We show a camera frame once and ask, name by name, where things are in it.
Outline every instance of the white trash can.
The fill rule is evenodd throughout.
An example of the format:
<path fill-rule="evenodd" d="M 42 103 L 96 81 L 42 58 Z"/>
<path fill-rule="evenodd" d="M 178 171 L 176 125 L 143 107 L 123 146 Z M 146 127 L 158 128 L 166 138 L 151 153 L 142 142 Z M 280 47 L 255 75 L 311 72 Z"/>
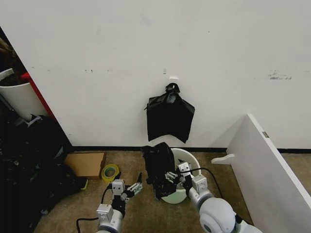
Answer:
<path fill-rule="evenodd" d="M 0 80 L 13 74 L 12 69 L 0 72 Z M 31 120 L 31 114 L 48 116 L 41 101 L 31 87 L 30 83 L 16 86 L 0 86 L 0 94 L 25 120 Z"/>
<path fill-rule="evenodd" d="M 182 161 L 188 162 L 190 164 L 191 169 L 200 167 L 199 162 L 188 151 L 180 149 L 180 148 L 172 148 L 172 152 L 174 154 L 175 168 L 177 168 L 177 164 L 180 163 L 179 159 Z M 193 172 L 194 176 L 197 176 L 200 174 L 201 174 L 201 170 Z M 162 197 L 162 199 L 169 204 L 178 204 L 178 203 L 181 203 L 186 197 L 187 197 L 186 190 L 184 188 L 181 188 L 181 189 L 177 189 L 176 192 L 168 195 L 167 197 Z"/>

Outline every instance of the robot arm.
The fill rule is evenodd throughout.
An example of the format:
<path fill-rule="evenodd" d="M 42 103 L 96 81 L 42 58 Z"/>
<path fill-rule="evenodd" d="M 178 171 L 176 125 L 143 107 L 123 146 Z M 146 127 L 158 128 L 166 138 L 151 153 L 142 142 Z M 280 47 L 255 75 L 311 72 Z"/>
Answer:
<path fill-rule="evenodd" d="M 132 186 L 125 185 L 124 180 L 116 179 L 109 186 L 112 189 L 112 204 L 100 204 L 96 210 L 99 219 L 97 233 L 120 233 L 125 217 L 125 204 L 142 190 L 141 173 Z"/>
<path fill-rule="evenodd" d="M 186 190 L 187 196 L 200 214 L 200 223 L 207 233 L 262 233 L 256 227 L 247 224 L 233 211 L 231 205 L 222 198 L 215 198 L 207 188 L 207 179 L 203 175 L 193 176 L 187 162 L 178 165 L 181 173 L 179 181 Z M 172 182 L 176 176 L 166 175 Z"/>

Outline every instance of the black bag on floor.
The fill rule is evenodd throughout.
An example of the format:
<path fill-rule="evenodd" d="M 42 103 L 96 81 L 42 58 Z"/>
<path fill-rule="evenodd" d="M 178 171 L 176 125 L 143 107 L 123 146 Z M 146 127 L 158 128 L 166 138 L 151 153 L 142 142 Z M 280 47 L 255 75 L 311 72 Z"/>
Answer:
<path fill-rule="evenodd" d="M 167 172 L 175 172 L 174 155 L 171 148 L 162 142 L 154 147 L 142 147 L 141 152 L 148 174 L 146 181 L 147 184 L 153 185 L 155 198 L 160 200 L 161 197 L 176 192 L 176 184 L 168 182 L 165 178 Z"/>
<path fill-rule="evenodd" d="M 183 143 L 189 138 L 195 108 L 179 96 L 175 83 L 166 86 L 166 92 L 149 98 L 147 104 L 148 140 L 173 135 Z"/>

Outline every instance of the tape roll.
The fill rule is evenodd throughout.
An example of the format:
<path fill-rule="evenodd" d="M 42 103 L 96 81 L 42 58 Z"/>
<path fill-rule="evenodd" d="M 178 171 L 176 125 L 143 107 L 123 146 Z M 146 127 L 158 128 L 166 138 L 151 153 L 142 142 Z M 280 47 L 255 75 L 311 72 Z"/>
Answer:
<path fill-rule="evenodd" d="M 108 164 L 102 169 L 102 179 L 106 183 L 112 182 L 119 173 L 119 168 L 115 164 Z"/>

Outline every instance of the red pole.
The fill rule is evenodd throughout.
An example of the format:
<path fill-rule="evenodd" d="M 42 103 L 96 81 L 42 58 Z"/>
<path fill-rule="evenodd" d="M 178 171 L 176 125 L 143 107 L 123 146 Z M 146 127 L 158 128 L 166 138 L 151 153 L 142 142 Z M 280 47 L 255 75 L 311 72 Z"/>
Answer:
<path fill-rule="evenodd" d="M 33 79 L 31 78 L 31 76 L 29 75 L 29 73 L 24 73 L 23 75 L 20 76 L 21 79 L 26 79 L 28 80 L 28 82 L 30 83 L 31 87 L 33 88 L 33 90 L 35 91 L 36 95 L 38 96 L 39 100 L 41 101 L 43 107 L 45 108 L 45 110 L 48 112 L 48 114 L 50 115 L 51 118 L 55 119 L 55 116 L 52 112 L 52 110 L 50 109 L 50 107 L 48 106 L 48 104 L 46 103 L 46 101 L 44 100 L 43 96 L 41 95 L 38 87 L 35 85 Z"/>

